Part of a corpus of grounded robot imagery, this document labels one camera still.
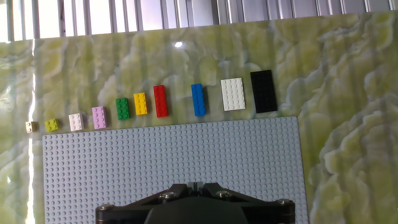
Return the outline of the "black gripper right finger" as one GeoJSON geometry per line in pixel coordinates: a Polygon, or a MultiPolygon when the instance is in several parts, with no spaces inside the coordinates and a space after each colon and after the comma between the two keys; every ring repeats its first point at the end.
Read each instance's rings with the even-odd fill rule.
{"type": "Polygon", "coordinates": [[[280,198],[263,201],[222,187],[218,183],[196,183],[196,196],[210,201],[200,208],[239,223],[295,223],[295,202],[280,198]]]}

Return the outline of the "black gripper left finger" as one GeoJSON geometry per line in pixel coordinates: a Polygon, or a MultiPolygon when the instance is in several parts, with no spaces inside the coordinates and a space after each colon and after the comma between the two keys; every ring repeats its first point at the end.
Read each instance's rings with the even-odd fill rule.
{"type": "Polygon", "coordinates": [[[144,223],[149,212],[156,206],[194,196],[196,193],[197,183],[189,182],[173,184],[169,189],[128,205],[102,204],[95,209],[95,223],[144,223]]]}

